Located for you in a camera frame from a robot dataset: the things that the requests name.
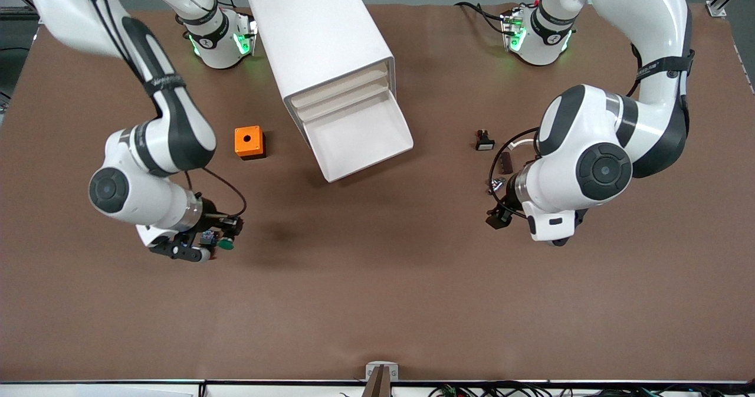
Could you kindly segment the white plastic drawer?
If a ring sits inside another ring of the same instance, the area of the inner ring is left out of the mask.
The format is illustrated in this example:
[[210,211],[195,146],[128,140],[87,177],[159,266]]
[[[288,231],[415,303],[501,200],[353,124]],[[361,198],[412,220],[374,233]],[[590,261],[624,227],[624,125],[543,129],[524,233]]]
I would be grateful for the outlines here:
[[344,91],[336,96],[325,98],[312,104],[304,105],[295,109],[297,117],[302,122],[308,122],[340,109],[345,109],[350,105],[364,101],[370,97],[377,96],[383,91],[389,91],[386,80],[375,80],[358,86],[353,90]]
[[368,84],[377,79],[388,77],[389,69],[386,64],[378,64],[366,67],[337,80],[316,86],[312,90],[304,91],[300,95],[291,96],[291,104],[297,109],[303,109],[315,103],[326,101],[345,93],[355,90],[357,87]]
[[413,149],[412,134],[391,91],[307,121],[304,131],[329,183]]

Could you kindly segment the white drawer cabinet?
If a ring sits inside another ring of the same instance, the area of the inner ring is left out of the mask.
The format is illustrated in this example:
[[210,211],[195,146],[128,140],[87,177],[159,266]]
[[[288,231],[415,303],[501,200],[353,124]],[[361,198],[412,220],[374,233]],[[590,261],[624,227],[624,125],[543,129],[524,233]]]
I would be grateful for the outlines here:
[[305,119],[294,99],[310,91],[339,96],[362,71],[382,66],[396,91],[395,58],[362,0],[248,0],[267,61],[286,109],[305,141]]

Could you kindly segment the brown pole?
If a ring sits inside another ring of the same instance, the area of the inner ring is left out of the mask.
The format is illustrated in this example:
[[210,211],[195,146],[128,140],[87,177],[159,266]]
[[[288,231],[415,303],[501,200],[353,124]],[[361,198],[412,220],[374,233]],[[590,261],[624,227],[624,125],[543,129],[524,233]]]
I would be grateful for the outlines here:
[[392,377],[389,364],[367,365],[366,385],[361,397],[393,397]]

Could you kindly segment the orange push-button enclosure box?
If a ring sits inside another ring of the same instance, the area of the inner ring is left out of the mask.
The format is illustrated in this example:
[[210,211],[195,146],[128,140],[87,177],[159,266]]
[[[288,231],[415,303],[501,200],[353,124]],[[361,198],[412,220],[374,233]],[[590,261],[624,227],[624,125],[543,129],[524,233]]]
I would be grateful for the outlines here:
[[235,128],[234,150],[242,160],[266,158],[266,134],[257,125]]

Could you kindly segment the grey metal bracket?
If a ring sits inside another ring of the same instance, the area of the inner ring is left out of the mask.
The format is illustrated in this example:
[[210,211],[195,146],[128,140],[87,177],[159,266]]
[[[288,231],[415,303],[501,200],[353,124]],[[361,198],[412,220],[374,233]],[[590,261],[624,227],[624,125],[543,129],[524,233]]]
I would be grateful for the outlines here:
[[399,365],[396,362],[391,361],[372,361],[367,362],[365,367],[366,378],[365,381],[369,381],[373,371],[380,366],[385,366],[385,376],[388,376],[389,381],[397,382],[399,380]]

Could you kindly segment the white aluminium frame rail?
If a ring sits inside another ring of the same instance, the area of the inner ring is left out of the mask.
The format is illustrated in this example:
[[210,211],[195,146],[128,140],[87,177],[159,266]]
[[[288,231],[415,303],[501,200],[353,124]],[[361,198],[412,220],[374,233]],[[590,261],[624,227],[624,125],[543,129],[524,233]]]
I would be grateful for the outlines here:
[[[0,397],[361,397],[365,380],[0,381]],[[393,397],[755,397],[752,380],[399,380]]]

